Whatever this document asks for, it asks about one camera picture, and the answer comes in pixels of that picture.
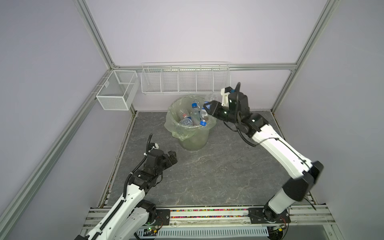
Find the blue cap bottle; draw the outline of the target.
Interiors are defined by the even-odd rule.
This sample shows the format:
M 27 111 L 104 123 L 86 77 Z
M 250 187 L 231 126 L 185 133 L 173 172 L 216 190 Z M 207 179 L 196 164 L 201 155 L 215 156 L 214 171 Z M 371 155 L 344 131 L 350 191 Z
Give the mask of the blue cap bottle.
M 201 122 L 200 107 L 198 103 L 192 103 L 191 118 L 194 126 L 199 126 Z

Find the water bottle blue label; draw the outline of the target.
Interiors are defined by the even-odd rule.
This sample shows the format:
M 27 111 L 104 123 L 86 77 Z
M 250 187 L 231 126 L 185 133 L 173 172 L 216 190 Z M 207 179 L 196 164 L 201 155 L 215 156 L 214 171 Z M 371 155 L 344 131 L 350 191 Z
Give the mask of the water bottle blue label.
M 181 120 L 183 120 L 185 118 L 189 118 L 189 119 L 191 118 L 190 113 L 187 109 L 180 109 L 179 115 L 180 115 Z
M 189 118 L 185 118 L 185 119 L 181 120 L 179 122 L 179 124 L 182 125 L 182 126 L 190 127 L 190 126 L 193 126 L 193 121 L 192 121 L 191 118 L 190 119 Z

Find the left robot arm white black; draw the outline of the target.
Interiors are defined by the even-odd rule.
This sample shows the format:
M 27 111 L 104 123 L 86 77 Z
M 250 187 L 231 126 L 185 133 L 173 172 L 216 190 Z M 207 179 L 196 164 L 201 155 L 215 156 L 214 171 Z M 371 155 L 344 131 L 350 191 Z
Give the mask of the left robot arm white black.
M 153 223 L 156 205 L 144 198 L 159 183 L 157 180 L 163 171 L 177 162 L 177 153 L 174 151 L 166 154 L 155 148 L 147 150 L 141 162 L 127 176 L 118 201 L 88 234 L 78 235 L 76 239 L 128 240 L 141 226 Z

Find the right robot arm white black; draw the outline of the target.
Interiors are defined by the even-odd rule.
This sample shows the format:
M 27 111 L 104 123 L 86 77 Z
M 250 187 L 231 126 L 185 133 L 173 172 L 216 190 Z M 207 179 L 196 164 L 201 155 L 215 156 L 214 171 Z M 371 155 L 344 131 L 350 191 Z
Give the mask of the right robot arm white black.
M 290 176 L 262 211 L 266 222 L 275 223 L 291 205 L 305 198 L 317 183 L 324 165 L 304 157 L 288 144 L 262 115 L 251 113 L 246 95 L 227 88 L 222 90 L 222 97 L 222 102 L 211 100 L 204 103 L 208 115 L 234 124 L 236 131 L 248 145 L 266 149 Z

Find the mesh bin with green bag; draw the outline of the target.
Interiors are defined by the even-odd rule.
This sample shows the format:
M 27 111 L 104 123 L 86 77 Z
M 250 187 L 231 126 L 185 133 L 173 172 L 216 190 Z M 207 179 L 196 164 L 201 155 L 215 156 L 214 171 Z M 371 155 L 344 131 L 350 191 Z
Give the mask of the mesh bin with green bag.
M 189 95 L 176 99 L 168 108 L 164 127 L 186 150 L 203 148 L 208 142 L 210 130 L 217 123 L 213 117 L 201 120 L 204 103 L 202 96 Z

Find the white mesh box basket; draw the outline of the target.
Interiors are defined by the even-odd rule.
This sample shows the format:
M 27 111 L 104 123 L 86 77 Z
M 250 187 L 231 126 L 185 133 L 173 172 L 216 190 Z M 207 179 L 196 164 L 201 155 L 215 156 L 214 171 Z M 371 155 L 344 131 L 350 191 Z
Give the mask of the white mesh box basket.
M 96 98 L 106 111 L 129 111 L 139 86 L 136 71 L 112 70 Z

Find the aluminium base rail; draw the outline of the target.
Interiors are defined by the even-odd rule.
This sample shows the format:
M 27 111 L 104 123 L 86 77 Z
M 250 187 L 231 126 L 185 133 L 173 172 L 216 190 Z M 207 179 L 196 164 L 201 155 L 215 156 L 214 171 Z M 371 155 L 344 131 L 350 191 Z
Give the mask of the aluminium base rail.
M 344 237 L 326 205 L 294 205 L 275 223 L 262 219 L 262 207 L 165 207 L 151 226 L 137 231 L 141 239 L 263 237 L 294 226 L 320 226 L 328 240 Z

